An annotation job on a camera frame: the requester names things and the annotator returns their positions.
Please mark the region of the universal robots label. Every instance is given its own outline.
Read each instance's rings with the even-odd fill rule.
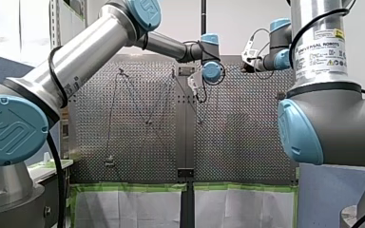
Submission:
[[[320,38],[297,47],[295,54],[297,79],[329,72],[347,74],[345,41],[342,38]]]

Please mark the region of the vertical post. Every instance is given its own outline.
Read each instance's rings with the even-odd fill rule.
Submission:
[[[179,182],[186,183],[182,192],[181,228],[195,227],[194,196],[194,140],[196,131],[196,104],[187,77],[195,73],[195,65],[177,65],[176,112],[177,112],[177,168]]]
[[[201,35],[206,33],[206,0],[202,0]]]

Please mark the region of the teal joint cap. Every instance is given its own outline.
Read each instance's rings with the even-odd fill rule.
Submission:
[[[290,68],[289,49],[283,49],[275,55],[274,67],[277,70]]]
[[[279,103],[278,126],[284,152],[292,160],[312,164],[324,163],[317,133],[293,100],[285,99]]]
[[[270,25],[270,32],[273,32],[275,30],[278,30],[282,27],[285,27],[287,25],[290,25],[291,22],[290,22],[290,19],[289,18],[279,18],[273,22],[271,22],[271,25]]]
[[[206,33],[201,37],[201,41],[211,44],[211,45],[219,45],[219,35],[215,33]]]
[[[207,82],[217,82],[221,78],[221,66],[213,61],[207,62],[203,66],[202,77]]]
[[[127,5],[139,25],[152,31],[162,22],[162,11],[158,0],[127,0]]]
[[[0,166],[33,156],[43,146],[48,131],[47,117],[36,104],[0,95]]]

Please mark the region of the metal pegboard panel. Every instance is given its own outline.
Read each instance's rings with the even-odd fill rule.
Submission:
[[[282,150],[277,123],[277,94],[293,85],[292,71],[261,80],[240,72],[239,56],[222,61],[224,82],[208,86],[208,101],[197,107],[195,180],[293,183],[296,165]]]
[[[72,181],[177,181],[174,65],[117,55],[72,98]]]

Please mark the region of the black pole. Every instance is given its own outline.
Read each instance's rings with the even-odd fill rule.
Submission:
[[[206,0],[202,0],[201,34],[206,33]]]

